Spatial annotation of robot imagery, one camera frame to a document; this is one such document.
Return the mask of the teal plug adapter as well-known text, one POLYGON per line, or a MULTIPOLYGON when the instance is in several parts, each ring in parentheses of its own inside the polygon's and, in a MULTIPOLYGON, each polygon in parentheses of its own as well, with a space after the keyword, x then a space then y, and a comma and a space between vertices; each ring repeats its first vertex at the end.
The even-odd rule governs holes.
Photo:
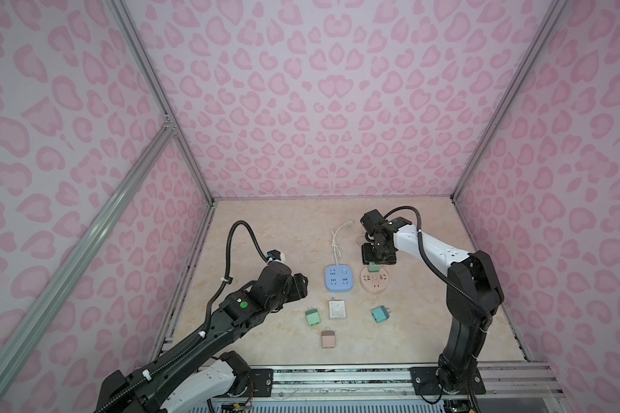
POLYGON ((378 306, 371 311, 373 320, 377 324, 383 323, 390 318, 389 310, 385 306, 378 306))

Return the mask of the pink plug adapter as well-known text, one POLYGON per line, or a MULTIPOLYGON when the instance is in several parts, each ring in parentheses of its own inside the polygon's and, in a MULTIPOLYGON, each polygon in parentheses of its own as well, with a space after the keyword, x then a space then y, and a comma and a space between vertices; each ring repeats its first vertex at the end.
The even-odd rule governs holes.
POLYGON ((320 336, 322 349, 335 349, 337 338, 334 330, 323 330, 320 336))

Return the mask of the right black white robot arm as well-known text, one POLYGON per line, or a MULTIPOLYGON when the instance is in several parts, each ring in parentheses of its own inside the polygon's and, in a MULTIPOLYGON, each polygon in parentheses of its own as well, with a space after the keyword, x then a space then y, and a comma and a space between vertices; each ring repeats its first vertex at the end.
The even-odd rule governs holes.
POLYGON ((420 260, 447 286, 451 329, 437 363, 437 381, 446 394, 475 396, 478 358, 505 296, 494 263, 484 251, 469 252, 432 237, 422 229, 420 211, 398 206, 387 214, 374 209, 360 220, 366 242, 364 264, 394 265, 397 254, 420 260))

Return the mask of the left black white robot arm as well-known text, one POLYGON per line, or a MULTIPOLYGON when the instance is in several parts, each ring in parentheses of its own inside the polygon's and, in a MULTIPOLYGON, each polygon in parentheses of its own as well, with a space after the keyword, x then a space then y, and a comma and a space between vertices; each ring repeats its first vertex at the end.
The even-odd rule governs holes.
POLYGON ((232 240, 239 227, 252 230, 244 220, 230 228, 225 275, 206 304, 201 326, 143 368, 130 374, 116 370, 109 375, 101 385, 96 411, 182 412, 213 397, 253 394, 250 367, 226 348, 261 325, 268 315, 305 299, 308 278, 293 273, 283 254, 273 250, 259 255, 265 266, 258 279, 224 294, 234 280, 232 240))

